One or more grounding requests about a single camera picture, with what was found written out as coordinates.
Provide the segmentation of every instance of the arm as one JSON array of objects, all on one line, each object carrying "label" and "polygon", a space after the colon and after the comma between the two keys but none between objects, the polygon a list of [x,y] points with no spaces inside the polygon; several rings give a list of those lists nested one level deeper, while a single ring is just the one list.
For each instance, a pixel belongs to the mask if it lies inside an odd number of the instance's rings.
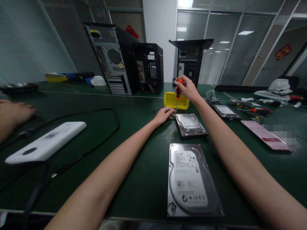
[{"label": "arm", "polygon": [[36,113],[32,105],[0,100],[0,143],[2,143],[20,124]]},{"label": "arm", "polygon": [[225,168],[260,216],[274,229],[304,229],[307,226],[307,210],[268,173],[211,109],[193,82],[184,75],[180,78],[185,81],[184,85],[175,84],[198,108]]},{"label": "arm", "polygon": [[113,150],[76,189],[46,226],[48,229],[98,229],[119,186],[151,133],[174,109],[163,108],[156,117]]}]

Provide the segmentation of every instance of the green workbench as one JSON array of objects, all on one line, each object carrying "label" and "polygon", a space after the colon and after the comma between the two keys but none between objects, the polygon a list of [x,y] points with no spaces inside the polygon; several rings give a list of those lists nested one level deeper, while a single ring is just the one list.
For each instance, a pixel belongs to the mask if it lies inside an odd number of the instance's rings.
[{"label": "green workbench", "polygon": [[[198,91],[202,96],[209,89],[213,89],[213,87],[198,85]],[[113,108],[117,111],[121,123],[120,130],[110,140],[63,174],[49,180],[34,207],[34,213],[56,213],[73,191],[112,150],[154,118],[157,111],[164,106],[164,92],[173,90],[174,87],[171,83],[165,83],[164,91],[160,95],[141,94],[138,92],[135,96],[114,96],[110,95],[107,87],[92,88],[85,84],[43,82],[40,84],[38,92],[10,95],[13,102],[23,101],[34,105],[38,109],[38,113],[36,117],[18,127],[6,143],[14,140],[17,133],[22,130],[35,128],[57,117],[77,112]],[[246,93],[228,94],[233,97],[251,96],[251,94]],[[216,95],[221,101],[229,101],[229,98],[220,92],[216,92]],[[195,113],[201,119],[197,108],[192,103],[190,103],[188,110],[179,112]],[[237,112],[243,119],[249,119],[242,111]],[[306,109],[284,106],[275,109],[274,114],[271,115],[271,118],[276,119],[277,122],[287,117],[294,118],[293,125],[295,127],[298,126],[296,135],[300,137],[299,139],[297,138],[296,142],[297,150],[290,154],[272,152],[239,121],[226,121],[226,123],[246,143],[269,173],[306,207]],[[109,136],[116,128],[114,115],[110,111],[78,115],[54,122],[41,129],[32,137],[20,140],[2,151],[0,155],[1,187],[5,185],[6,179],[8,180],[8,175],[14,175],[19,170],[15,167],[6,166],[3,163],[4,159],[66,121],[84,121],[87,124],[87,128],[48,160],[50,163],[50,174],[56,172],[79,155],[88,152]],[[170,143],[201,144],[224,209],[225,217],[196,218],[193,220],[183,218],[167,219]],[[10,210],[11,212],[24,210],[42,171],[43,166],[26,169],[25,173],[16,181],[4,189],[0,189],[0,209]],[[256,212],[241,195],[228,175],[211,138],[207,136],[182,140],[175,120],[168,120],[149,137],[115,195],[106,217],[165,222],[196,222],[204,225],[237,227],[258,227],[263,225]]]}]

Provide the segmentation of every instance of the hand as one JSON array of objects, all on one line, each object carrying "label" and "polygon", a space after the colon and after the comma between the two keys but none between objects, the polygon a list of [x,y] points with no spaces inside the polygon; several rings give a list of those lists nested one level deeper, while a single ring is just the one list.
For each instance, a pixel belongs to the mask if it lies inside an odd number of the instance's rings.
[{"label": "hand", "polygon": [[153,123],[158,127],[161,124],[163,124],[167,118],[169,119],[173,119],[170,116],[174,116],[176,111],[170,107],[166,107],[166,108],[162,108],[159,110],[159,112],[157,113],[157,115],[155,116],[155,118],[152,120]]},{"label": "hand", "polygon": [[0,100],[0,118],[1,122],[18,126],[29,120],[35,113],[36,109],[26,103],[12,103],[7,100]]},{"label": "hand", "polygon": [[[183,84],[178,82],[178,79],[182,78]],[[189,79],[185,75],[181,75],[180,77],[176,78],[174,83],[181,89],[181,95],[185,95],[191,102],[195,103],[197,100],[202,97],[199,95],[194,83],[191,79]]]}]

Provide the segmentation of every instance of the black box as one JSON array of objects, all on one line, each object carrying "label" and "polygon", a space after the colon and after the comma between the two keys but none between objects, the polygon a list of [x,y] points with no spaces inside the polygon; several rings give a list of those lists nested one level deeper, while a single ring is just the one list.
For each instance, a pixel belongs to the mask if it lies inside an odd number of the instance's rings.
[{"label": "black box", "polygon": [[137,43],[134,48],[140,91],[161,93],[164,86],[163,49],[154,43]]},{"label": "black box", "polygon": [[187,76],[197,87],[203,51],[209,49],[213,41],[213,39],[188,41],[169,40],[171,44],[178,48],[176,76]]},{"label": "black box", "polygon": [[139,91],[134,46],[139,41],[117,25],[83,23],[108,87],[115,95]]}]

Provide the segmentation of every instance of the hard disk drive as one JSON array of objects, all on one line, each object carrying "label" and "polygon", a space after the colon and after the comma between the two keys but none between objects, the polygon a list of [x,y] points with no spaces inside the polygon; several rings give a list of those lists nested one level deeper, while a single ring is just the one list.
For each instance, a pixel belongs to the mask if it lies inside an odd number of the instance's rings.
[{"label": "hard disk drive", "polygon": [[168,217],[224,216],[202,148],[170,144]]},{"label": "hard disk drive", "polygon": [[208,135],[194,113],[176,114],[176,121],[182,137]]},{"label": "hard disk drive", "polygon": [[227,118],[229,120],[241,120],[241,117],[226,105],[212,105],[212,108],[221,118]]}]

